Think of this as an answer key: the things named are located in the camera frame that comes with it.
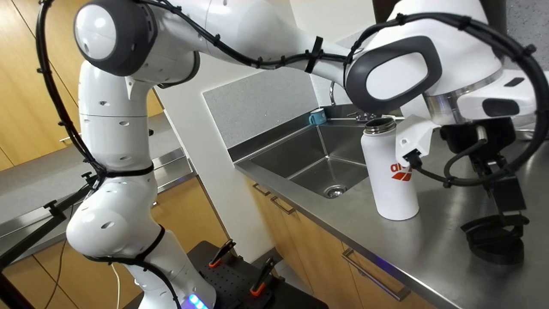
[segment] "sink basin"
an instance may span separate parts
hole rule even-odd
[[[267,147],[250,162],[334,200],[367,178],[360,148],[362,130],[353,123],[310,126]]]

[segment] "cable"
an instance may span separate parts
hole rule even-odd
[[[454,155],[451,161],[446,162],[444,166],[444,178],[446,179],[453,179],[451,176],[451,167],[460,162],[461,159],[475,154],[477,150],[484,148],[487,145],[487,140],[478,140],[475,145],[472,145],[470,148],[466,148],[465,152]]]
[[[55,298],[55,294],[56,294],[56,291],[58,291],[58,282],[60,282],[60,279],[62,279],[62,270],[63,270],[63,253],[65,253],[65,248],[67,248],[67,241],[63,241],[62,250],[60,250],[60,255],[58,255],[56,277],[55,277],[53,291],[51,291],[51,294],[50,294],[50,300],[48,300],[44,309],[50,308],[50,305],[51,305],[51,301],[53,301],[53,298]]]
[[[120,276],[118,276],[115,265],[110,265],[110,269],[113,270],[115,279],[116,279],[116,309],[120,309],[120,298],[122,298]]]
[[[152,276],[156,276],[170,291],[173,303],[177,306],[177,309],[182,309],[182,303],[171,286],[171,282],[168,281],[168,277],[154,265],[147,264],[147,262],[139,262],[139,260],[128,260],[128,258],[89,258],[91,262],[96,264],[122,264],[122,265],[128,265],[128,267],[140,267],[144,272],[151,272]]]
[[[165,9],[175,16],[178,16],[180,20],[183,20],[194,32],[197,32],[206,42],[209,42],[213,47],[219,49],[225,56],[231,58],[233,61],[247,66],[247,68],[255,68],[255,70],[279,70],[285,68],[288,64],[295,64],[295,63],[315,63],[315,61],[329,61],[329,63],[350,63],[352,59],[348,59],[346,56],[336,56],[336,54],[310,54],[309,51],[305,54],[298,54],[298,56],[290,56],[290,58],[281,58],[279,61],[264,61],[262,58],[255,59],[249,59],[247,56],[233,51],[231,47],[225,45],[221,42],[219,35],[211,35],[207,30],[204,30],[202,27],[199,27],[195,21],[192,21],[185,13],[182,13],[182,8],[173,6],[168,0],[139,0],[139,4],[146,4],[151,8],[159,8]]]
[[[62,102],[62,97],[58,95],[55,80],[51,76],[53,71],[50,68],[48,47],[46,47],[46,18],[48,18],[48,11],[50,11],[51,4],[53,4],[53,0],[41,0],[38,18],[36,18],[36,56],[38,56],[39,73],[43,76],[43,82],[44,82],[48,95],[53,102],[53,107],[60,118],[60,126],[65,128],[68,140],[72,142],[75,150],[84,157],[84,162],[87,162],[94,169],[94,173],[98,176],[98,185],[94,186],[94,190],[98,190],[104,181],[106,169],[99,162],[94,161],[94,157],[87,150],[86,143],[79,136],[79,133],[77,133],[75,126],[72,124],[70,116]]]

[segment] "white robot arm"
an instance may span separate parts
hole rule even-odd
[[[401,0],[396,13],[453,13],[484,21],[478,0]],[[434,21],[382,30],[357,58],[355,51],[295,30],[267,0],[94,0],[80,9],[74,27],[86,59],[79,90],[80,131],[101,183],[75,212],[67,239],[91,260],[125,264],[144,291],[140,308],[147,309],[173,308],[173,303],[216,305],[216,293],[175,238],[149,215],[156,183],[146,94],[158,85],[190,80],[197,54],[326,78],[343,87],[365,112],[394,111],[424,95],[429,118],[412,116],[405,123],[398,142],[412,143],[398,150],[398,161],[413,150],[427,155],[429,138],[424,136],[437,126],[535,111],[533,99],[520,97],[523,90],[518,88],[501,94],[513,102],[504,114],[485,109],[485,99],[496,99],[494,94],[504,92],[504,82],[514,76],[501,73],[489,47]],[[425,47],[405,47],[408,54],[396,56],[393,44],[408,39]]]

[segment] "bottle label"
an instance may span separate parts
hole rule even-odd
[[[401,167],[400,164],[391,166],[391,174],[396,183],[410,183],[412,181],[412,169]]]

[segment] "stainless steel countertop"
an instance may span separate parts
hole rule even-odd
[[[449,157],[446,145],[434,140],[424,167],[439,173]],[[525,215],[532,222],[525,227],[525,262],[516,267],[490,265],[468,251],[460,227],[496,214],[480,188],[442,190],[413,176],[420,214],[406,222],[388,222],[376,214],[367,179],[338,200],[324,200],[245,159],[237,167],[437,308],[549,306],[547,145],[518,174],[528,205]]]

